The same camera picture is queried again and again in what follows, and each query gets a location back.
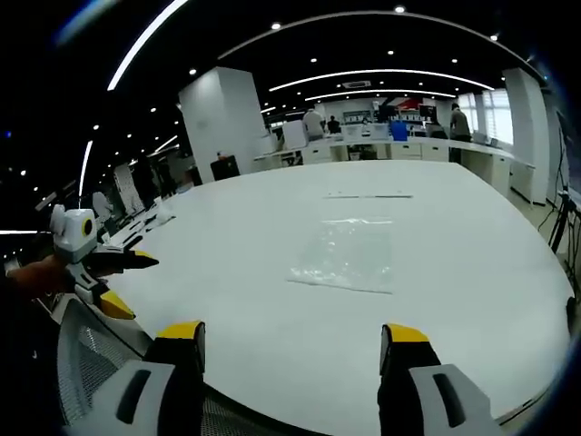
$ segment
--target hand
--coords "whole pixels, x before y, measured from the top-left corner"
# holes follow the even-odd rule
[[[66,287],[65,266],[64,261],[51,254],[40,262],[12,270],[7,276],[31,299],[39,298],[51,292],[71,291]]]

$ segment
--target plastic sheet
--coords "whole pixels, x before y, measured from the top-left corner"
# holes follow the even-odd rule
[[[392,294],[391,225],[387,218],[321,222],[296,266],[290,268],[288,281]]]

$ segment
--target ceiling vent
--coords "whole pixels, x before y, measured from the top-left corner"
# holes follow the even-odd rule
[[[343,84],[345,89],[360,89],[360,88],[368,88],[371,86],[371,82],[369,80],[361,80],[358,82],[347,82]]]

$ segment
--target white pillar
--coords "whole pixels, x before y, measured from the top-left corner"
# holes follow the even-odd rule
[[[487,115],[484,110],[484,96],[482,93],[474,94],[474,102],[476,103],[476,118],[478,119],[478,131],[481,134],[488,136],[487,130]]]
[[[544,204],[547,200],[549,173],[549,133],[547,110],[541,88],[533,77],[520,68],[503,71],[514,135],[513,154],[534,166],[531,168],[529,200]]]
[[[251,73],[217,67],[180,93],[183,121],[204,183],[213,182],[217,153],[234,155],[240,174],[253,171],[267,134]]]

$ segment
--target white table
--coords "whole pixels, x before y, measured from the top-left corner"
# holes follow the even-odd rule
[[[329,200],[335,193],[411,199]],[[494,417],[542,391],[568,345],[572,295],[521,213],[452,163],[305,165],[196,187],[139,249],[160,264],[110,284],[151,335],[207,325],[205,380],[275,419],[337,435],[379,434],[380,329],[422,330],[491,399]],[[287,282],[321,220],[388,217],[393,295]]]

